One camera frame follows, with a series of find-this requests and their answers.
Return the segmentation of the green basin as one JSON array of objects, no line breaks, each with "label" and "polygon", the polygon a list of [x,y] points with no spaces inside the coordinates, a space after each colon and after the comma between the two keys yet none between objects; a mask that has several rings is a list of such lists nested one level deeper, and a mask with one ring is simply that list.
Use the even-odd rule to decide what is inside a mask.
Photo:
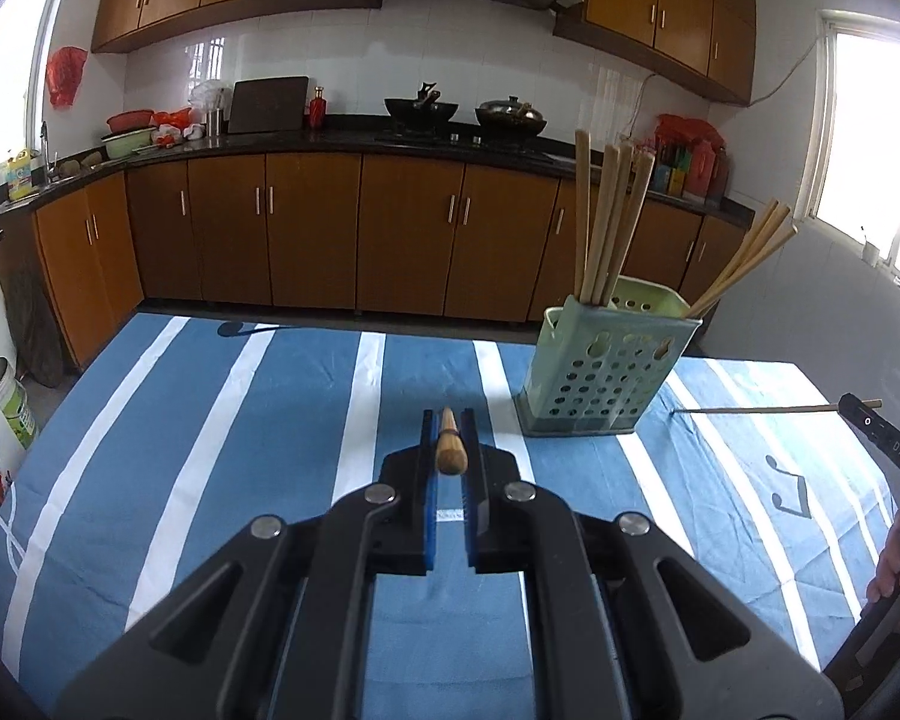
[{"label": "green basin", "polygon": [[102,138],[103,149],[110,161],[124,160],[152,145],[154,127],[141,127],[128,132],[112,133]]}]

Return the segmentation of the red bottle on counter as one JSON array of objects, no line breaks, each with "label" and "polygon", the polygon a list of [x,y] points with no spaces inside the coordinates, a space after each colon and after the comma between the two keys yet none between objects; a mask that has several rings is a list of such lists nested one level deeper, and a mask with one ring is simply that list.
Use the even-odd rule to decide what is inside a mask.
[{"label": "red bottle on counter", "polygon": [[326,108],[328,101],[325,98],[325,90],[321,86],[317,86],[313,90],[313,98],[310,99],[308,105],[308,126],[312,130],[318,130],[325,120]]}]

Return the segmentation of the yellow detergent bottle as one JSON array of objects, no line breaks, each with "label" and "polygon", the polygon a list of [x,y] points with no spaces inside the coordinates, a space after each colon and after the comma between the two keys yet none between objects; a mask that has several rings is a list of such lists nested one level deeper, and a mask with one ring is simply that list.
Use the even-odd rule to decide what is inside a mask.
[{"label": "yellow detergent bottle", "polygon": [[34,192],[34,179],[32,179],[32,153],[23,149],[16,156],[9,158],[4,171],[6,179],[7,198],[11,202],[25,199]]}]

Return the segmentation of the left window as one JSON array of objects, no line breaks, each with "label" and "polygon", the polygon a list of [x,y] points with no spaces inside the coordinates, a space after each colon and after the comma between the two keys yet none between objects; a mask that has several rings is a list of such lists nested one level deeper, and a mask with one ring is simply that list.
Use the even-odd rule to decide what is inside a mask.
[{"label": "left window", "polygon": [[0,169],[37,146],[43,64],[59,0],[0,0]]}]

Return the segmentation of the white green plastic bucket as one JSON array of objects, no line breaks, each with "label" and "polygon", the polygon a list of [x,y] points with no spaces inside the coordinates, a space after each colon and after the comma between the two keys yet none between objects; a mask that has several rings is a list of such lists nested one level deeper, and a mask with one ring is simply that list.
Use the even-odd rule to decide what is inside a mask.
[{"label": "white green plastic bucket", "polygon": [[0,358],[0,410],[14,436],[24,449],[29,449],[38,436],[34,411],[30,410],[29,395],[6,358]]}]

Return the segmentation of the wooden chopstick trio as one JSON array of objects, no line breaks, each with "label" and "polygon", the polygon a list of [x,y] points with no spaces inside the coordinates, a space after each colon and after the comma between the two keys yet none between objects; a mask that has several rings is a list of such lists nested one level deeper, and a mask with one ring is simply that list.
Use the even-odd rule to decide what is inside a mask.
[{"label": "wooden chopstick trio", "polygon": [[580,291],[580,300],[583,304],[592,304],[593,302],[598,265],[600,265],[606,234],[608,234],[608,227],[610,227],[614,192],[616,192],[617,171],[619,171],[619,148],[616,145],[608,145],[605,148],[603,166],[601,166],[600,190],[598,190],[595,221],[593,222],[592,238],[590,239],[589,260],[587,260],[587,268],[583,271],[582,291]]},{"label": "wooden chopstick trio", "polygon": [[603,291],[605,291],[606,283],[610,276],[611,255],[613,255],[617,231],[619,231],[619,226],[621,226],[622,213],[624,213],[626,192],[628,192],[629,176],[631,175],[632,156],[634,156],[634,145],[629,140],[624,140],[617,147],[617,169],[613,193],[611,193],[610,221],[608,221],[605,242],[603,242],[603,249],[601,249],[600,260],[598,261],[598,270],[596,270],[592,296],[594,305],[601,305],[605,302]]},{"label": "wooden chopstick trio", "polygon": [[628,256],[634,237],[635,227],[639,223],[639,216],[644,206],[645,193],[649,188],[650,176],[653,171],[655,156],[646,149],[639,149],[634,158],[634,180],[629,192],[624,197],[621,223],[617,225],[616,238],[614,238],[613,252],[611,252],[610,270],[605,289],[603,289],[603,302],[611,304],[617,280],[621,275],[622,264]]}]

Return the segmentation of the green perforated utensil holder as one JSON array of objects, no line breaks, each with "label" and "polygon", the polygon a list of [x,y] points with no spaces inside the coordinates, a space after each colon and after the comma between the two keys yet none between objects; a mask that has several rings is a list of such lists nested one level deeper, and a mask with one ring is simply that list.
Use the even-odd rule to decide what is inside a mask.
[{"label": "green perforated utensil holder", "polygon": [[528,436],[630,434],[701,322],[673,289],[622,277],[606,305],[544,310],[517,395]]}]

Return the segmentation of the black lidded wok right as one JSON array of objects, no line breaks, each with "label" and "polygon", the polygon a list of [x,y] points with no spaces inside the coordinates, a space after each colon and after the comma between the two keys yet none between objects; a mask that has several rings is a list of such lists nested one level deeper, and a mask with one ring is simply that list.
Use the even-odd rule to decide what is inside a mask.
[{"label": "black lidded wok right", "polygon": [[482,128],[501,137],[537,137],[548,125],[539,110],[517,96],[484,101],[476,107],[475,114]]}]

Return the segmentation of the black wok left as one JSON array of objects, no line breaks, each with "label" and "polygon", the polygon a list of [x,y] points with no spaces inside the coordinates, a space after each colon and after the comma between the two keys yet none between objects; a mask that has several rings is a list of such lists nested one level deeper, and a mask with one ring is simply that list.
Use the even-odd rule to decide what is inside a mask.
[{"label": "black wok left", "polygon": [[414,98],[386,98],[386,112],[398,124],[414,128],[436,128],[457,114],[458,104],[440,99],[437,83],[422,83]]}]

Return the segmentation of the red oil bottles group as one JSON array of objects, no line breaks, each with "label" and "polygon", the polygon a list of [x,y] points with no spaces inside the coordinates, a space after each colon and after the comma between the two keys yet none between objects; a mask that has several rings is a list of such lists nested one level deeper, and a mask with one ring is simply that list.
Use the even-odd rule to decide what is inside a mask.
[{"label": "red oil bottles group", "polygon": [[683,115],[660,114],[653,144],[655,190],[699,203],[717,202],[724,196],[730,160],[727,142],[712,124]]}]

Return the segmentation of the red plastic bag on wall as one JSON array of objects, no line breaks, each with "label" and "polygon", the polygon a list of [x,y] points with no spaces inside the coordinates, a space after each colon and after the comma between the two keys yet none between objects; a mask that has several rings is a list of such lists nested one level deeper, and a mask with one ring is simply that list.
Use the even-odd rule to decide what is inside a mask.
[{"label": "red plastic bag on wall", "polygon": [[54,110],[66,110],[74,104],[86,62],[87,50],[76,46],[60,47],[48,57],[45,86]]}]

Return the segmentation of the lower wooden kitchen cabinets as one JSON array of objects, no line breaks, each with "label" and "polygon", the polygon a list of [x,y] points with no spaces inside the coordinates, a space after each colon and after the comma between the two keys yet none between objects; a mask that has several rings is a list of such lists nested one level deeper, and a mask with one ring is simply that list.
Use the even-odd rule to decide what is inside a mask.
[{"label": "lower wooden kitchen cabinets", "polygon": [[574,286],[569,177],[289,151],[117,169],[0,210],[27,369],[86,367],[141,304],[538,320]]}]

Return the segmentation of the dark cutting board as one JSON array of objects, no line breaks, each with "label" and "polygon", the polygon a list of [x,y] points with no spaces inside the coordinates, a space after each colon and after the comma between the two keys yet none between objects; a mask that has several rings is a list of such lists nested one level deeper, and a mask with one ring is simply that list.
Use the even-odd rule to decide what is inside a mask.
[{"label": "dark cutting board", "polygon": [[301,130],[307,88],[306,76],[274,76],[235,83],[230,106],[230,135]]}]

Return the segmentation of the wooden chopstick group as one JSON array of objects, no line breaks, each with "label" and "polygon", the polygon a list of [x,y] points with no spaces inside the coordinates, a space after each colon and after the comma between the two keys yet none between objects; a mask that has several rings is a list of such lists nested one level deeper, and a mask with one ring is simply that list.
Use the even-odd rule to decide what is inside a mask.
[{"label": "wooden chopstick group", "polygon": [[772,241],[775,236],[779,236],[781,232],[787,231],[792,224],[795,224],[792,221],[792,210],[790,210],[787,205],[781,203],[781,206],[775,211],[774,216],[767,222],[763,232],[761,232],[756,238],[756,241],[752,243],[751,249],[748,250],[748,253],[745,255],[745,260],[741,262],[741,265],[743,265],[749,257],[752,257],[752,255],[758,254],[759,250],[763,249],[764,245]]},{"label": "wooden chopstick group", "polygon": [[720,281],[720,283],[717,283],[707,294],[704,294],[696,304],[691,305],[688,312],[685,314],[686,319],[700,319],[707,310],[722,299],[722,296],[730,288],[733,288],[733,286],[736,286],[740,281],[743,281],[749,273],[756,270],[759,265],[763,265],[769,257],[772,257],[777,250],[781,250],[782,247],[784,247],[790,239],[795,238],[797,234],[798,227],[795,226],[795,224],[792,224],[787,231],[781,232],[779,236],[775,236],[772,241],[764,245],[763,249],[759,250],[758,254],[749,257],[743,265],[738,266],[738,268],[733,270],[728,277]]},{"label": "wooden chopstick group", "polygon": [[[881,398],[866,398],[863,405],[873,410],[883,408]],[[806,415],[806,413],[837,413],[839,403],[790,406],[711,406],[710,408],[674,408],[670,415]]]}]

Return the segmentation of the red basin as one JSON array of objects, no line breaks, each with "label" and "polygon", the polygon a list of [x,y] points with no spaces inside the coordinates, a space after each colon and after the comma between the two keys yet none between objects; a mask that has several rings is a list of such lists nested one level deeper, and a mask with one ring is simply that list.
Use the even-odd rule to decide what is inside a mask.
[{"label": "red basin", "polygon": [[109,117],[107,119],[107,127],[109,127],[112,135],[118,135],[118,133],[131,132],[131,130],[148,127],[152,124],[152,117],[154,117],[152,109],[125,110],[125,112]]}]

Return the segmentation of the right window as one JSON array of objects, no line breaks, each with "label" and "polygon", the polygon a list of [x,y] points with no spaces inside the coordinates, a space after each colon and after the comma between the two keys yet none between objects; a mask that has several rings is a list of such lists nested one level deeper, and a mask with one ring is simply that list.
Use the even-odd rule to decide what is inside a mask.
[{"label": "right window", "polygon": [[900,21],[820,13],[802,215],[900,281]]}]

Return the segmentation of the window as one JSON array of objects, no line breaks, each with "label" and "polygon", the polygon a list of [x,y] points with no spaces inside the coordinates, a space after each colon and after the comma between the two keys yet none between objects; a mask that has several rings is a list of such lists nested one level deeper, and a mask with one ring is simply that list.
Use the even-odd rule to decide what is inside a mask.
[{"label": "window", "polygon": [[59,0],[0,0],[0,169],[37,146],[43,64]]},{"label": "window", "polygon": [[900,21],[820,13],[802,215],[900,281]]}]

